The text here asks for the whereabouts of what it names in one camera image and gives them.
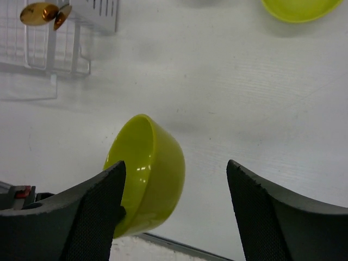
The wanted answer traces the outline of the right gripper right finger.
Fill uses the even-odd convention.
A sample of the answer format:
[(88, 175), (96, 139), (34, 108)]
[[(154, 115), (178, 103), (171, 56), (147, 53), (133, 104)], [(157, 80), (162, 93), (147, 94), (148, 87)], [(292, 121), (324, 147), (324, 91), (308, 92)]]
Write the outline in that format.
[(226, 172), (246, 260), (347, 260), (347, 208), (300, 195), (234, 160)]

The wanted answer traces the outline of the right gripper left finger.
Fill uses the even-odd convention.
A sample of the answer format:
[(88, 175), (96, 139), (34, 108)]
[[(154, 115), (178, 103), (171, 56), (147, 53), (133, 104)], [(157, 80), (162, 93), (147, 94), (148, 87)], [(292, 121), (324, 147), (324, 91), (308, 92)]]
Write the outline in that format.
[(1, 210), (1, 260), (108, 260), (126, 166), (119, 161), (87, 181), (22, 209)]

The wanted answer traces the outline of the green bowl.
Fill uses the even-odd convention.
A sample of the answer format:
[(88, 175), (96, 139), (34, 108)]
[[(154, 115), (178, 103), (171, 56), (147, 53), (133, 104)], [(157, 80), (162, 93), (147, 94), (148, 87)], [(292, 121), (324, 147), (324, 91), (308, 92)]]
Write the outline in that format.
[(306, 23), (324, 17), (342, 0), (262, 0), (265, 10), (287, 23)]
[(104, 169), (126, 166), (121, 205), (126, 214), (114, 238), (135, 235), (163, 224), (173, 213), (185, 181), (185, 159), (177, 140), (145, 114), (132, 117), (119, 131)]

